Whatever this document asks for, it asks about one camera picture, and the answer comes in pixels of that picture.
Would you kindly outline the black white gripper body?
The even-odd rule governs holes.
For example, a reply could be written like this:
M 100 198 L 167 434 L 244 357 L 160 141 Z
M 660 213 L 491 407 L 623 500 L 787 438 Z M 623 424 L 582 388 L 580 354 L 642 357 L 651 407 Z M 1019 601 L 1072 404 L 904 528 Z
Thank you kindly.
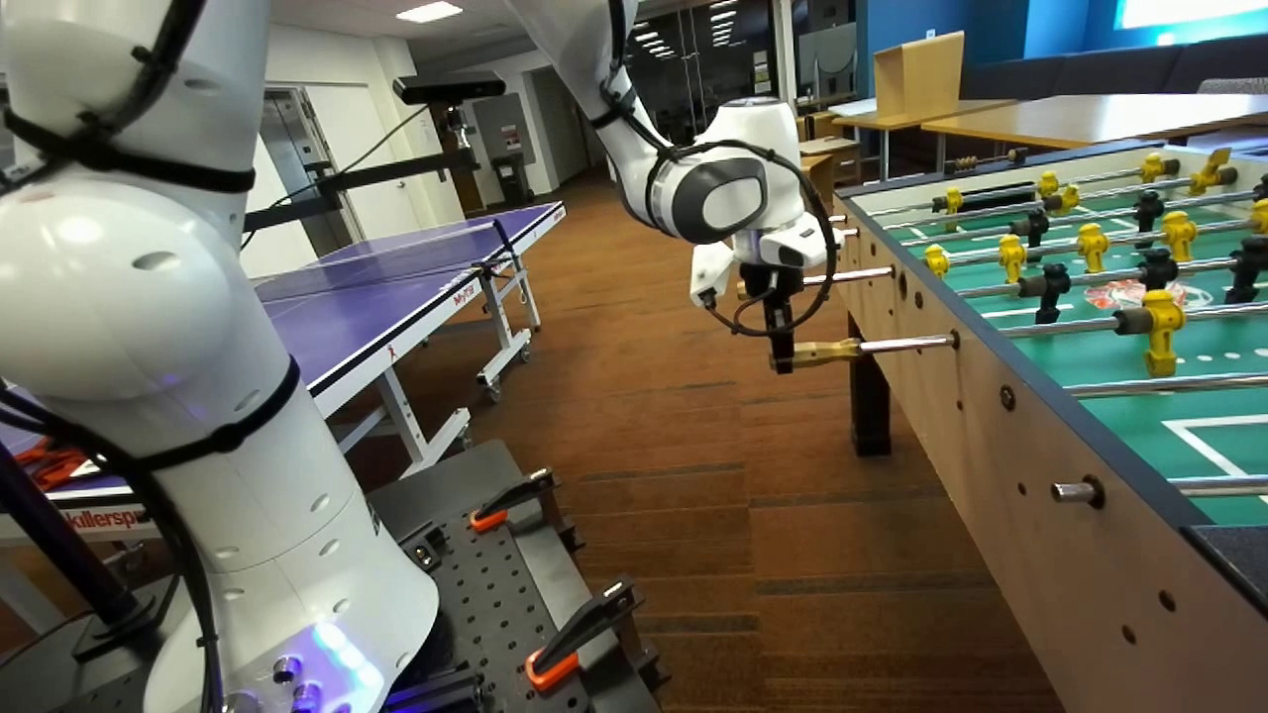
M 824 264 L 833 228 L 815 213 L 799 213 L 771 228 L 741 228 L 689 254 L 689 300 L 718 308 L 730 288 L 764 298 L 780 276 Z

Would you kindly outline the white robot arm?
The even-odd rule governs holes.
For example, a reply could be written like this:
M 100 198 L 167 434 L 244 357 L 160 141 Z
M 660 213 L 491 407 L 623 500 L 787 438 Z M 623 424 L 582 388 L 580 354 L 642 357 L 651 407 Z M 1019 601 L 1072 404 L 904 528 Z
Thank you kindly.
M 268 0 L 2 0 L 0 374 L 121 477 L 190 610 L 144 713 L 377 713 L 438 619 L 239 244 Z

